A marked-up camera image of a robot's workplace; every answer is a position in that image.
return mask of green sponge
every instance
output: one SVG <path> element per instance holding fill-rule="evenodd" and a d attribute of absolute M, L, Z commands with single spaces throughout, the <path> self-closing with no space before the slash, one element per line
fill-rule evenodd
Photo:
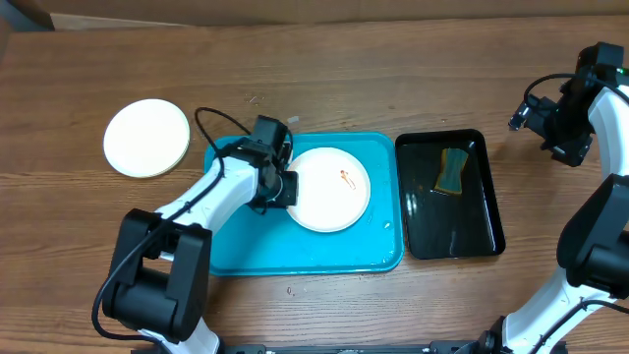
<path fill-rule="evenodd" d="M 441 172 L 436 178 L 436 191 L 451 196 L 463 193 L 461 172 L 468 160 L 468 154 L 459 148 L 445 148 L 441 151 Z"/>

